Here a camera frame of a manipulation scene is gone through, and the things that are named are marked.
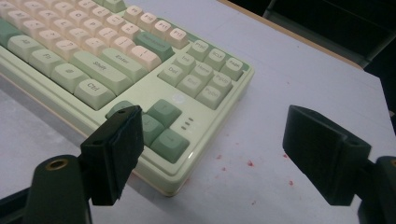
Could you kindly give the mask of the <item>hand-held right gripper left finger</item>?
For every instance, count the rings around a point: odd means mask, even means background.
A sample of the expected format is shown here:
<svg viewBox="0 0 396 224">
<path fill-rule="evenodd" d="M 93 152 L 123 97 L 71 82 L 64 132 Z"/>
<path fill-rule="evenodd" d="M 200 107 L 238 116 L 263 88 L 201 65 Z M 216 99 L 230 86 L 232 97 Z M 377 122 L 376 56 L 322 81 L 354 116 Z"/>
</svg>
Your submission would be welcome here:
<svg viewBox="0 0 396 224">
<path fill-rule="evenodd" d="M 113 205 L 144 150 L 142 109 L 125 107 L 110 116 L 81 145 L 94 205 Z"/>
</svg>

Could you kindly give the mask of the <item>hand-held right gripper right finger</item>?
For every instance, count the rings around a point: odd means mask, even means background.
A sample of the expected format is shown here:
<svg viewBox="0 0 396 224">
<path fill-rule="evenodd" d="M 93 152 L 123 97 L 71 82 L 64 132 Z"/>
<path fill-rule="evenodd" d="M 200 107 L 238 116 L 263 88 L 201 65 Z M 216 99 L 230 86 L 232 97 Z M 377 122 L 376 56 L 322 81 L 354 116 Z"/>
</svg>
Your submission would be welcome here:
<svg viewBox="0 0 396 224">
<path fill-rule="evenodd" d="M 289 107 L 282 147 L 330 205 L 348 206 L 371 146 L 314 110 Z"/>
</svg>

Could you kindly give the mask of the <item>green and cream mechanical keyboard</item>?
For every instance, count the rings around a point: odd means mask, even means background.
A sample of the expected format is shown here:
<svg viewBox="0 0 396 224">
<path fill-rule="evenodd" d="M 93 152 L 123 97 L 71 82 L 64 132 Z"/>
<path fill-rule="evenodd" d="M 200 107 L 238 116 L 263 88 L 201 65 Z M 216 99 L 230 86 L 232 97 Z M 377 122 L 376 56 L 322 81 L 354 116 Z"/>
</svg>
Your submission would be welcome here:
<svg viewBox="0 0 396 224">
<path fill-rule="evenodd" d="M 253 74 L 124 0 L 0 0 L 0 75 L 85 134 L 141 107 L 135 173 L 166 196 L 182 188 Z"/>
</svg>

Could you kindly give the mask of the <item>grey metal floor rail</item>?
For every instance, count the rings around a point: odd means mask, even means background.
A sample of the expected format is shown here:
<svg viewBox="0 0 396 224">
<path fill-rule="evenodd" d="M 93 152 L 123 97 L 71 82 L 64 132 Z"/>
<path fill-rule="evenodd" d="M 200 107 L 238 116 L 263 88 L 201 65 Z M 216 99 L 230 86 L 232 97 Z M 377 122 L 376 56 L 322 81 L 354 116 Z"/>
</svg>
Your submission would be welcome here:
<svg viewBox="0 0 396 224">
<path fill-rule="evenodd" d="M 361 67 L 396 39 L 396 0 L 272 0 L 263 16 Z"/>
</svg>

